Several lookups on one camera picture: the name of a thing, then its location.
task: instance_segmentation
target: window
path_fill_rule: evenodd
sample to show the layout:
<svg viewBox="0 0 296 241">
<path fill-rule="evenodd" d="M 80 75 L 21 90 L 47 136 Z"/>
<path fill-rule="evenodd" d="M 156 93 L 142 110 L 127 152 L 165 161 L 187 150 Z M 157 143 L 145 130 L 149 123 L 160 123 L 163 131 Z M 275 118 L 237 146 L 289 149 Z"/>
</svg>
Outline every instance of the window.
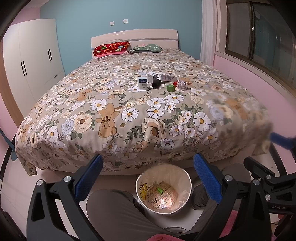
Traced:
<svg viewBox="0 0 296 241">
<path fill-rule="evenodd" d="M 296 96 L 296 39 L 266 0 L 227 0 L 226 53 L 266 72 Z"/>
</svg>

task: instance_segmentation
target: bed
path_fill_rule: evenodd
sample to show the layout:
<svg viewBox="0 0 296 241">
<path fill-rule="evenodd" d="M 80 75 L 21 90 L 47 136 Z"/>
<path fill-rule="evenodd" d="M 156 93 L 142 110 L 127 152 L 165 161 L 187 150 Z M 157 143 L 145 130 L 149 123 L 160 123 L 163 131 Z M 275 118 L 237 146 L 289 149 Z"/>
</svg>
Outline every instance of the bed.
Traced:
<svg viewBox="0 0 296 241">
<path fill-rule="evenodd" d="M 164 48 L 93 58 L 41 97 L 15 141 L 29 175 L 37 174 L 35 167 L 75 171 L 95 153 L 104 158 L 104 174 L 139 174 L 155 163 L 192 163 L 198 152 L 209 162 L 252 144 L 254 155 L 267 152 L 266 108 L 236 81 L 179 50 L 176 30 L 97 36 L 92 47 L 113 39 Z M 137 91 L 137 78 L 150 71 L 177 76 L 190 88 Z"/>
</svg>

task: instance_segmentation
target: plastic bag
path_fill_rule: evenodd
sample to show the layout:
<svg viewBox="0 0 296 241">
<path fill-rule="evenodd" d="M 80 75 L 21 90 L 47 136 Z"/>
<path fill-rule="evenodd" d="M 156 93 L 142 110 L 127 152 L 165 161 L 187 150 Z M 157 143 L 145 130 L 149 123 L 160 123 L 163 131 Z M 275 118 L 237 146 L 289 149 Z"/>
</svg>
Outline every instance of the plastic bag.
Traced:
<svg viewBox="0 0 296 241">
<path fill-rule="evenodd" d="M 159 214 L 172 214 L 180 210 L 191 193 L 188 173 L 172 164 L 159 164 L 143 172 L 136 182 L 140 202 Z"/>
</svg>

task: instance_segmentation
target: person's leg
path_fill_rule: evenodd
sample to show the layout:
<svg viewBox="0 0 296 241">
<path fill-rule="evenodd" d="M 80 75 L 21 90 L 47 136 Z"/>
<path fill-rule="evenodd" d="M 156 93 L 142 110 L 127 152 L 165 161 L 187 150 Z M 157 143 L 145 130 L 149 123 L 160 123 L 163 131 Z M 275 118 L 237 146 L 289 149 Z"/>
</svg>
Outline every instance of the person's leg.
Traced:
<svg viewBox="0 0 296 241">
<path fill-rule="evenodd" d="M 249 183 L 251 182 L 251 176 L 250 173 L 247 169 L 245 169 L 244 165 L 239 164 L 239 163 L 235 163 L 232 164 L 226 168 L 224 168 L 222 170 L 223 175 L 231 175 L 233 176 L 233 178 L 237 181 L 240 182 L 246 182 Z M 217 203 L 216 201 L 213 201 L 211 199 L 208 198 L 208 195 L 205 191 L 204 186 L 201 184 L 199 186 L 197 186 L 195 189 L 197 189 L 196 192 L 193 191 L 192 194 L 192 204 L 196 204 L 196 206 L 200 206 L 202 207 L 205 203 L 205 209 L 203 211 L 203 213 L 201 214 L 200 218 L 197 220 L 197 222 L 195 223 L 195 225 L 193 226 L 193 228 L 191 230 L 189 230 L 188 232 L 186 232 L 186 234 L 190 234 L 190 233 L 196 233 L 196 232 L 200 232 L 203 227 L 206 225 L 207 221 L 209 220 L 209 218 L 211 217 L 211 215 L 213 214 Z M 240 206 L 240 199 L 237 199 L 235 204 L 234 204 L 234 210 L 238 211 L 238 208 Z"/>
<path fill-rule="evenodd" d="M 95 191 L 86 203 L 89 221 L 105 241 L 146 241 L 155 234 L 171 234 L 150 222 L 141 208 L 130 193 L 118 190 Z"/>
</svg>

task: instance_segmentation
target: white box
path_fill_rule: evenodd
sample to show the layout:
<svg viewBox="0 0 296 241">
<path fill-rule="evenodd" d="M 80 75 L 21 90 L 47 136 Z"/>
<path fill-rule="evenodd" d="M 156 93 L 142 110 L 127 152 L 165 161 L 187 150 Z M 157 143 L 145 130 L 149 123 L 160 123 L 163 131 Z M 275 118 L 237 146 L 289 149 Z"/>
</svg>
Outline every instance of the white box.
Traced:
<svg viewBox="0 0 296 241">
<path fill-rule="evenodd" d="M 157 73 L 155 73 L 155 72 L 152 72 L 152 71 L 149 72 L 147 74 L 148 83 L 152 84 L 153 83 L 153 80 L 156 80 L 156 75 L 157 75 Z"/>
<path fill-rule="evenodd" d="M 176 76 L 172 76 L 172 75 L 168 75 L 168 74 L 161 74 L 160 75 L 160 80 L 161 81 L 176 82 L 177 81 L 177 77 Z"/>
</svg>

